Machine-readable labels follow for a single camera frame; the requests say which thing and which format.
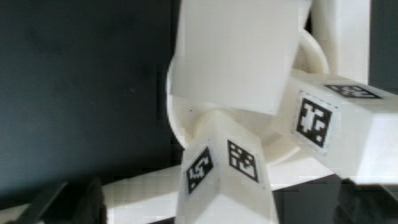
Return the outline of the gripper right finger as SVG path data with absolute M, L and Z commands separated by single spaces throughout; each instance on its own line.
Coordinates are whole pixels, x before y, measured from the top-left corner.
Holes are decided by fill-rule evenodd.
M 398 224 L 398 200 L 380 185 L 341 180 L 335 224 Z

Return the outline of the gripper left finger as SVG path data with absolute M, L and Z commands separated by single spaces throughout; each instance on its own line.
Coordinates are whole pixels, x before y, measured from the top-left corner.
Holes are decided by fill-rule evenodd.
M 49 185 L 14 224 L 106 224 L 106 205 L 97 178 Z

